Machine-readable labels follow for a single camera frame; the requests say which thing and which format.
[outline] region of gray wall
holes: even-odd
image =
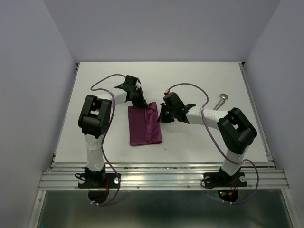
[[[44,1],[76,61],[244,61],[280,2]]]
[[[51,163],[75,64],[41,0],[0,5],[0,226],[19,228]]]
[[[246,62],[276,165],[304,218],[304,1],[282,0]]]

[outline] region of purple cable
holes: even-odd
[[[207,101],[206,101],[206,102],[203,104],[203,106],[202,106],[201,117],[202,117],[202,119],[203,119],[203,123],[204,123],[204,125],[205,125],[205,127],[206,127],[206,130],[207,130],[207,132],[208,132],[208,134],[209,134],[211,140],[213,141],[214,145],[216,146],[216,148],[218,149],[218,151],[221,153],[221,155],[223,155],[224,158],[225,158],[228,162],[230,162],[230,163],[233,163],[233,164],[236,164],[236,165],[242,165],[243,162],[248,161],[248,162],[250,162],[250,163],[252,164],[252,166],[255,168],[256,174],[257,174],[257,175],[256,175],[256,181],[257,181],[257,182],[256,182],[256,188],[255,188],[254,192],[253,192],[247,199],[241,200],[241,201],[239,201],[239,202],[234,202],[234,203],[229,202],[229,203],[230,203],[230,204],[241,204],[241,203],[244,203],[244,202],[248,201],[248,200],[251,199],[251,198],[256,194],[256,192],[257,192],[257,188],[258,188],[258,184],[259,184],[259,175],[258,175],[257,167],[256,167],[255,164],[254,164],[251,160],[249,160],[249,159],[244,159],[243,162],[235,162],[235,161],[231,160],[230,158],[228,158],[228,157],[224,154],[224,152],[223,152],[223,151],[221,150],[221,148],[219,147],[219,145],[218,145],[218,143],[216,142],[215,138],[213,137],[213,135],[212,135],[212,133],[211,133],[209,127],[208,127],[207,124],[206,124],[206,118],[205,118],[205,116],[204,116],[204,107],[205,107],[206,104],[209,102],[209,97],[208,97],[207,93],[205,92],[205,90],[203,90],[203,89],[200,88],[199,86],[194,85],[194,84],[191,84],[191,83],[179,83],[179,84],[176,84],[176,85],[171,86],[168,90],[170,91],[170,89],[172,89],[172,88],[174,88],[174,87],[176,87],[176,86],[180,86],[180,85],[189,85],[189,86],[193,86],[193,87],[195,87],[195,88],[198,88],[200,91],[202,91],[202,92],[206,95]]]
[[[95,83],[95,84],[92,85],[92,87],[91,87],[91,90],[92,90],[92,91],[106,91],[106,92],[108,92],[108,93],[111,95],[111,97],[112,97],[113,111],[112,111],[112,115],[111,115],[111,119],[110,119],[110,123],[109,123],[109,128],[110,128],[110,126],[111,126],[111,123],[112,123],[112,120],[113,120],[113,117],[114,117],[114,113],[115,113],[115,97],[114,97],[114,94],[112,94],[112,93],[111,93],[109,90],[107,90],[107,89],[101,89],[101,88],[93,89],[93,87],[96,86],[97,84],[99,84],[99,83],[105,81],[106,79],[108,79],[108,78],[110,78],[110,77],[113,77],[113,76],[123,76],[123,77],[125,77],[124,75],[121,75],[121,74],[113,74],[113,75],[110,75],[110,76],[108,76],[108,77],[105,77],[104,79],[102,79],[102,80],[100,80],[99,82]],[[118,175],[116,169],[113,167],[113,165],[110,163],[110,161],[108,160],[108,158],[107,158],[106,155],[105,155],[105,151],[104,151],[104,141],[105,141],[106,134],[107,134],[107,132],[104,134],[104,137],[103,137],[102,142],[101,142],[101,145],[102,145],[102,146],[101,146],[101,152],[103,153],[104,159],[105,159],[106,162],[109,164],[109,166],[111,167],[111,169],[114,171],[116,177],[118,178],[118,188],[117,188],[117,191],[116,191],[115,195],[114,195],[108,202],[106,202],[106,203],[103,203],[103,204],[96,204],[95,202],[91,201],[92,204],[94,204],[94,205],[96,205],[96,206],[99,206],[99,207],[100,207],[100,206],[108,205],[109,203],[111,203],[111,202],[116,198],[116,196],[117,196],[117,194],[118,194],[118,192],[119,192],[119,189],[120,189],[120,182],[121,182],[121,180],[120,180],[120,178],[119,178],[119,175]]]

